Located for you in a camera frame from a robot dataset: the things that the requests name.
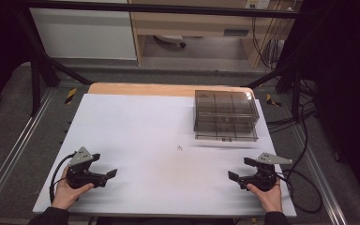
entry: person's arm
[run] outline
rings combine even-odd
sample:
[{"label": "person's arm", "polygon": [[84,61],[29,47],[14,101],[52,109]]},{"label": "person's arm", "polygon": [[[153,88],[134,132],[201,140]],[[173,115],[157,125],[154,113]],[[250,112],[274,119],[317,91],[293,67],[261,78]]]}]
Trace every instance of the person's arm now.
[{"label": "person's arm", "polygon": [[67,169],[63,171],[60,181],[57,183],[56,194],[52,203],[43,212],[43,214],[32,218],[28,225],[68,225],[69,207],[74,204],[78,198],[93,187],[93,184],[87,184],[78,189],[71,188],[66,180]]},{"label": "person's arm", "polygon": [[287,225],[288,219],[282,213],[282,194],[280,190],[280,179],[268,191],[261,191],[252,184],[247,184],[247,188],[255,194],[262,204],[265,211],[265,225]]}]

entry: white cabinet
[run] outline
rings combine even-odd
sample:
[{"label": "white cabinet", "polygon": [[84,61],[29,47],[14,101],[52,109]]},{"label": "white cabinet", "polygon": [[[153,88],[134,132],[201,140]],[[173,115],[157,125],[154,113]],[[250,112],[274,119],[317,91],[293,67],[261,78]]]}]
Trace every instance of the white cabinet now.
[{"label": "white cabinet", "polygon": [[136,60],[128,12],[31,8],[31,13],[50,57]]}]

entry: hand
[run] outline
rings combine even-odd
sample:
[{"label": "hand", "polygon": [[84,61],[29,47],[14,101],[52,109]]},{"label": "hand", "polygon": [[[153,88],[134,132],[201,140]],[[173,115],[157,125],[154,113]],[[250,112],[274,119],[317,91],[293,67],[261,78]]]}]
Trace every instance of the hand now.
[{"label": "hand", "polygon": [[56,194],[52,203],[52,207],[68,210],[72,204],[74,204],[78,198],[93,188],[93,184],[87,184],[78,189],[71,188],[66,180],[68,167],[63,171],[61,180],[57,184]]},{"label": "hand", "polygon": [[282,197],[279,178],[277,178],[277,182],[274,184],[273,188],[266,192],[259,190],[252,184],[247,184],[247,188],[259,198],[262,208],[266,213],[282,212]]}]

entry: transparent plastic box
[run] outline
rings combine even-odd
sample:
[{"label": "transparent plastic box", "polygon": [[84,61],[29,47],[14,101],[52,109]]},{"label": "transparent plastic box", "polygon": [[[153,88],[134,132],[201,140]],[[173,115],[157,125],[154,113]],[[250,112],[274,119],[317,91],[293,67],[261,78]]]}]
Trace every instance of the transparent plastic box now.
[{"label": "transparent plastic box", "polygon": [[248,92],[195,91],[196,139],[255,142],[259,120],[255,99]]}]

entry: table surface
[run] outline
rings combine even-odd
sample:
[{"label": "table surface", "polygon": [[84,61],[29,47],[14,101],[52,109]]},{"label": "table surface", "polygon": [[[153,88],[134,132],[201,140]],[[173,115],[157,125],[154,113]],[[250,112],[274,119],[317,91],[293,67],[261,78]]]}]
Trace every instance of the table surface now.
[{"label": "table surface", "polygon": [[[33,211],[42,213],[50,206],[48,189],[58,162],[84,146],[91,154],[101,154],[90,167],[92,173],[113,169],[118,173],[106,187],[82,195],[70,209],[74,214],[202,218],[264,214],[258,199],[227,174],[253,175],[256,169],[245,165],[243,158],[275,154],[259,101],[258,141],[195,140],[195,90],[252,92],[225,86],[91,85]],[[284,184],[281,188],[284,214],[295,217],[289,192]]]}]

